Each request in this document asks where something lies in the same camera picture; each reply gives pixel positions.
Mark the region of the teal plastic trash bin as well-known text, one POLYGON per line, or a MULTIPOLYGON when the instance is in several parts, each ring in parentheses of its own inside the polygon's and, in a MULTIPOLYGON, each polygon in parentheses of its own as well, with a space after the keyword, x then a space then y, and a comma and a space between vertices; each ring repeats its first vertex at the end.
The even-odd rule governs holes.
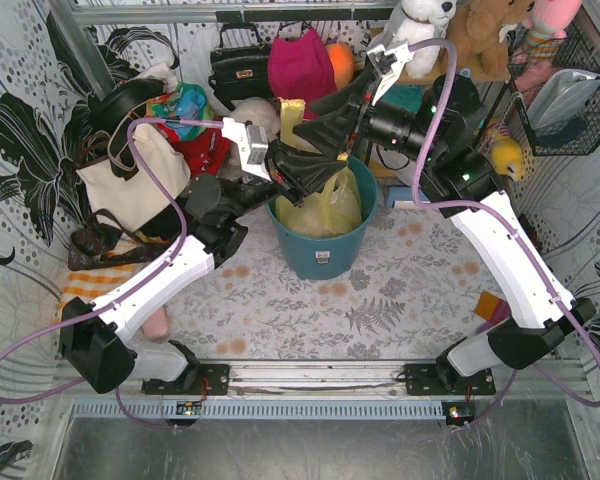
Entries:
POLYGON ((349 271, 358 257, 367 227, 378 207, 379 185, 369 168, 350 156, 348 166, 355 175, 361 194, 362 223, 344 235, 311 238, 294 233, 276 217, 275 202, 266 206, 274 225, 282 256, 288 266, 303 280, 330 280, 349 271))

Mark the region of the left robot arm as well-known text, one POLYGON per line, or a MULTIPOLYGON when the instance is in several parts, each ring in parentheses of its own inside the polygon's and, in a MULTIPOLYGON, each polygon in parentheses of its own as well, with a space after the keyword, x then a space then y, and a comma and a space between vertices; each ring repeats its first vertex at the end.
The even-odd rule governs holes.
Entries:
POLYGON ((239 249, 248 232, 237 220, 278 197, 299 205, 347 165, 274 142, 264 162, 267 178, 194 178, 186 190, 186 230, 158 258, 106 295, 79 298, 62 310, 59 352, 99 394, 130 379, 160 393, 190 393, 200 384, 200 361, 183 343, 143 344, 134 336, 151 314, 239 249))

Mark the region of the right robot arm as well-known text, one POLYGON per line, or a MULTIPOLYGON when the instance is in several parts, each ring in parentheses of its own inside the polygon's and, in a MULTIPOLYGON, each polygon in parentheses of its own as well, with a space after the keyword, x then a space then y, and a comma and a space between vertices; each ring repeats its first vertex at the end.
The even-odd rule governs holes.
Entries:
POLYGON ((500 286, 508 318, 444 350, 429 375, 434 385, 465 391, 470 378, 494 366, 521 371, 536 363, 572 332, 587 340, 593 303, 555 278, 516 217, 499 174, 470 145, 482 117, 474 83, 461 75, 438 77, 417 113, 382 101, 383 85, 364 71, 349 87, 316 102, 318 117, 293 132, 327 157, 343 152, 354 135, 414 160, 417 206, 450 219, 500 286))

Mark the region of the yellow translucent trash bag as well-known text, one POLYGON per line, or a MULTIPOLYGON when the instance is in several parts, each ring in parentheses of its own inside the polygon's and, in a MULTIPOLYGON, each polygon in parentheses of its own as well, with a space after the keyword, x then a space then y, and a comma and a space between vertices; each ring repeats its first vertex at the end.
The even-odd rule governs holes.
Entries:
MULTIPOLYGON (((306 102, 282 99, 280 140, 300 151, 319 151, 292 132, 304 121, 306 102)), ((331 238, 347 234, 362 223, 361 199, 354 173, 348 167, 336 173, 324 187, 303 200, 299 207, 280 196, 275 201, 277 220, 293 232, 311 238, 331 238)))

